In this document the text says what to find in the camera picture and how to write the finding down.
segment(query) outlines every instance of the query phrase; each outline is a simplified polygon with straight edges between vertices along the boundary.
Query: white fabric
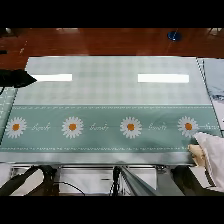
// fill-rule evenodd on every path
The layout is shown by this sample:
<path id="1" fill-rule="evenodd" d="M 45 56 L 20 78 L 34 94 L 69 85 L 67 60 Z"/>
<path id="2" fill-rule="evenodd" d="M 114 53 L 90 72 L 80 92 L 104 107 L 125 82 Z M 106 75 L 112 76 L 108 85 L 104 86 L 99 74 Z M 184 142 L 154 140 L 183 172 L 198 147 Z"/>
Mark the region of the white fabric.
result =
<path id="1" fill-rule="evenodd" d="M 214 184 L 224 189 L 224 138 L 202 132 L 194 137 L 205 153 L 206 168 Z"/>

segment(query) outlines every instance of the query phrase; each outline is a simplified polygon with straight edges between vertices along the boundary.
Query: red-brown floor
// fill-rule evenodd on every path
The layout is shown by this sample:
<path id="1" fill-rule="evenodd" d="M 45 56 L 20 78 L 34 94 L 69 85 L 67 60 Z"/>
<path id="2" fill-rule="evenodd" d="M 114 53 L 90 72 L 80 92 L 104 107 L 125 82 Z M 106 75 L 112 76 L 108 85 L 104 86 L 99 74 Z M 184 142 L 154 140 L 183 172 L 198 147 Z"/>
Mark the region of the red-brown floor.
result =
<path id="1" fill-rule="evenodd" d="M 0 38 L 0 68 L 24 68 L 30 56 L 147 55 L 224 58 L 219 28 L 20 28 L 18 37 Z M 180 42 L 167 38 L 182 34 Z"/>

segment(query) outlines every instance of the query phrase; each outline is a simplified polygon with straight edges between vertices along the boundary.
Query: yellow flower center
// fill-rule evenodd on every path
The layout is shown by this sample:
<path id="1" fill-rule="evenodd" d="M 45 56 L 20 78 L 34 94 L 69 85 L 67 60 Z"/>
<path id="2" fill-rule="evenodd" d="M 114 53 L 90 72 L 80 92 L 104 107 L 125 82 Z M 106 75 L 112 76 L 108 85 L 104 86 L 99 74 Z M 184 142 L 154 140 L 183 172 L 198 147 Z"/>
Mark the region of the yellow flower center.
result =
<path id="1" fill-rule="evenodd" d="M 74 130 L 76 129 L 76 124 L 70 124 L 70 125 L 69 125 L 69 129 L 70 129 L 71 131 L 74 131 Z"/>
<path id="2" fill-rule="evenodd" d="M 17 130 L 19 130 L 19 124 L 14 124 L 14 125 L 12 126 L 12 130 L 13 130 L 13 131 L 17 131 Z"/>
<path id="3" fill-rule="evenodd" d="M 133 124 L 128 124 L 128 130 L 133 131 L 135 129 L 135 126 Z"/>
<path id="4" fill-rule="evenodd" d="M 190 124 L 190 123 L 186 123 L 185 124 L 185 128 L 187 129 L 187 130 L 192 130 L 192 124 Z"/>

